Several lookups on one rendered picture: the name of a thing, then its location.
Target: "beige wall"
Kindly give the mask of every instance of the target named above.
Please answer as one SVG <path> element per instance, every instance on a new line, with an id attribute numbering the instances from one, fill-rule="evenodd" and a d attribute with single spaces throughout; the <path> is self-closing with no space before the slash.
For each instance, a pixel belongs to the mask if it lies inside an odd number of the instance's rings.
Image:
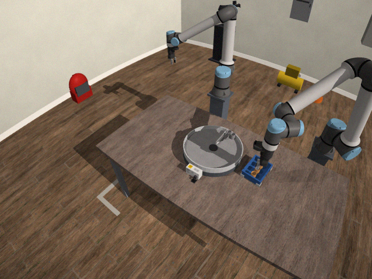
<path id="1" fill-rule="evenodd" d="M 308 22 L 290 18 L 292 0 L 240 0 L 234 50 L 283 67 L 293 64 L 321 80 L 347 59 L 372 60 L 361 39 L 372 14 L 372 1 L 314 0 Z M 232 1 L 182 0 L 182 31 L 212 16 Z M 213 44 L 213 28 L 192 40 Z M 357 95 L 360 78 L 339 86 Z"/>
<path id="2" fill-rule="evenodd" d="M 166 43 L 180 0 L 10 1 L 0 4 L 0 134 L 69 92 Z"/>

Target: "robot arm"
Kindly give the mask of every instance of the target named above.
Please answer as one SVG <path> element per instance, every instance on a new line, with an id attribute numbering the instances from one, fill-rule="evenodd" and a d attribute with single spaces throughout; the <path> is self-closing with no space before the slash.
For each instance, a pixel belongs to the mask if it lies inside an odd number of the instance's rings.
<path id="1" fill-rule="evenodd" d="M 217 24 L 236 19 L 238 14 L 237 7 L 240 7 L 240 4 L 236 4 L 236 1 L 234 1 L 232 5 L 220 6 L 221 9 L 219 9 L 215 15 L 203 20 L 184 32 L 168 31 L 166 33 L 166 45 L 168 47 L 168 59 L 170 59 L 170 63 L 173 64 L 173 59 L 176 63 L 175 51 L 179 49 L 179 44 L 186 42 L 188 39 Z"/>
<path id="2" fill-rule="evenodd" d="M 335 149 L 346 161 L 356 157 L 361 152 L 360 135 L 372 111 L 372 61 L 366 58 L 351 58 L 344 61 L 340 68 L 301 94 L 286 103 L 279 102 L 274 106 L 273 113 L 276 118 L 269 122 L 264 141 L 255 141 L 253 144 L 253 148 L 260 152 L 260 165 L 267 166 L 281 139 L 303 134 L 304 123 L 295 119 L 295 113 L 344 81 L 355 77 L 361 78 L 362 82 L 348 127 L 340 119 L 330 119 L 321 136 L 315 137 L 308 158 L 324 166 L 328 160 L 333 159 Z"/>

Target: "wooden table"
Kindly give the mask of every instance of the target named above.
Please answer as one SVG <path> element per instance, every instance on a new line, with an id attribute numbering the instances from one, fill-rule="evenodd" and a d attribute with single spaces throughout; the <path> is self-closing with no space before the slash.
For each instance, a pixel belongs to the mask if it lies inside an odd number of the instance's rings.
<path id="1" fill-rule="evenodd" d="M 176 98 L 165 96 L 100 142 L 127 191 L 119 166 L 204 225 L 301 279 L 326 279 L 344 220 L 349 180 L 279 146 L 261 187 L 238 173 L 192 183 L 183 140 L 216 125 L 235 132 L 252 158 L 263 138 Z"/>

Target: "circular platform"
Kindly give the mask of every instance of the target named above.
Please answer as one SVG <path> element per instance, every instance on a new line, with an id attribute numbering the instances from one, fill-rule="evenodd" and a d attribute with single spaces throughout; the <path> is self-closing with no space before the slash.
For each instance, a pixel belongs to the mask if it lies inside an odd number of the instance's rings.
<path id="1" fill-rule="evenodd" d="M 221 126 L 198 127 L 188 133 L 183 141 L 184 159 L 201 169 L 204 176 L 219 177 L 233 172 L 242 156 L 241 139 Z"/>

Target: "white baseboard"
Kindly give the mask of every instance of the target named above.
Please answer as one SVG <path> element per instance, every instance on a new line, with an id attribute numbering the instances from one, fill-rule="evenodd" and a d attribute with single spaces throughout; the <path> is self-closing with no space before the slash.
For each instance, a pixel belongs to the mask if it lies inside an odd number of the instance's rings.
<path id="1" fill-rule="evenodd" d="M 189 39 L 189 40 L 187 40 L 187 43 L 193 44 L 193 45 L 196 45 L 196 46 L 200 46 L 200 47 L 204 47 L 204 48 L 208 48 L 208 49 L 213 49 L 213 45 L 207 44 L 207 43 L 204 43 L 204 42 L 199 42 L 199 41 Z M 277 64 L 274 64 L 274 63 L 271 63 L 271 62 L 268 62 L 268 61 L 265 61 L 265 60 L 247 55 L 247 54 L 244 54 L 244 53 L 234 51 L 233 54 L 235 56 L 238 56 L 238 57 L 241 57 L 241 58 L 244 58 L 244 59 L 247 59 L 247 60 L 251 60 L 253 62 L 257 62 L 257 63 L 260 63 L 260 64 L 265 65 L 265 66 L 269 66 L 269 67 L 277 69 L 279 71 L 283 71 L 283 72 L 286 71 L 286 67 L 283 67 L 283 66 L 280 66 L 280 65 L 277 65 Z M 308 82 L 311 82 L 313 84 L 315 84 L 319 81 L 318 79 L 315 79 L 315 78 L 313 78 L 311 76 L 308 76 L 308 75 L 305 75 L 305 74 L 301 74 L 301 78 L 308 81 Z M 338 87 L 332 89 L 332 91 L 334 91 L 336 93 L 339 93 L 339 94 L 341 94 L 345 97 L 348 97 L 350 99 L 353 99 L 354 101 L 357 99 L 357 95 L 351 94 L 350 92 L 342 90 Z"/>
<path id="2" fill-rule="evenodd" d="M 208 49 L 213 49 L 213 45 L 207 44 L 207 43 L 204 43 L 204 42 L 198 42 L 198 41 L 195 41 L 195 40 L 187 40 L 187 43 L 192 44 L 192 45 L 196 45 L 196 46 L 200 46 L 200 47 L 204 47 L 204 48 L 208 48 Z M 121 70 L 121 69 L 123 69 L 123 68 L 125 68 L 125 67 L 127 67 L 127 66 L 141 60 L 141 59 L 143 59 L 143 58 L 146 58 L 146 57 L 148 57 L 152 54 L 155 54 L 155 53 L 157 53 L 161 50 L 164 50 L 166 48 L 167 48 L 167 45 L 164 44 L 164 45 L 159 46 L 159 47 L 157 47 L 153 50 L 150 50 L 150 51 L 148 51 L 144 54 L 141 54 L 141 55 L 139 55 L 139 56 L 127 61 L 127 62 L 124 62 L 123 64 L 120 64 L 119 66 L 117 66 L 115 68 L 112 68 L 111 70 L 108 70 L 107 72 L 105 72 L 105 73 L 103 73 L 103 74 L 101 74 L 101 75 L 99 75 L 95 78 L 92 78 L 91 80 L 88 81 L 88 83 L 90 85 L 95 84 L 96 82 L 108 77 L 109 75 L 111 75 L 113 73 L 116 73 L 117 71 L 119 71 L 119 70 Z M 280 66 L 280 65 L 277 65 L 277 64 L 274 64 L 274 63 L 271 63 L 271 62 L 268 62 L 268 61 L 265 61 L 265 60 L 247 55 L 247 54 L 244 54 L 244 53 L 234 51 L 234 55 L 238 56 L 238 57 L 241 57 L 241 58 L 244 58 L 244 59 L 251 60 L 253 62 L 263 64 L 265 66 L 269 66 L 271 68 L 274 68 L 274 69 L 277 69 L 277 70 L 280 70 L 280 71 L 285 71 L 286 70 L 286 67 L 283 67 L 283 66 Z M 312 77 L 304 75 L 304 74 L 301 74 L 301 78 L 306 80 L 306 81 L 309 81 L 311 83 L 317 83 L 319 81 L 315 78 L 312 78 Z M 356 95 L 351 94 L 351 93 L 349 93 L 345 90 L 342 90 L 340 88 L 334 88 L 333 91 L 335 91 L 335 92 L 337 92 L 337 93 L 339 93 L 343 96 L 346 96 L 350 99 L 353 99 L 353 100 L 357 99 Z M 47 104 L 46 106 L 44 106 L 43 108 L 39 109 L 35 113 L 31 114 L 29 117 L 23 119 L 18 124 L 14 125 L 13 127 L 9 128 L 8 130 L 6 130 L 2 134 L 0 134 L 0 142 L 5 140 L 7 137 L 12 135 L 13 133 L 18 131 L 19 129 L 21 129 L 23 126 L 26 126 L 31 121 L 35 120 L 39 116 L 43 115 L 47 111 L 51 110 L 52 108 L 54 108 L 55 106 L 59 105 L 60 103 L 62 103 L 63 101 L 65 101 L 69 98 L 71 98 L 70 92 L 64 94 L 63 96 L 59 97 L 58 99 L 54 100 L 53 102 L 51 102 L 51 103 Z"/>

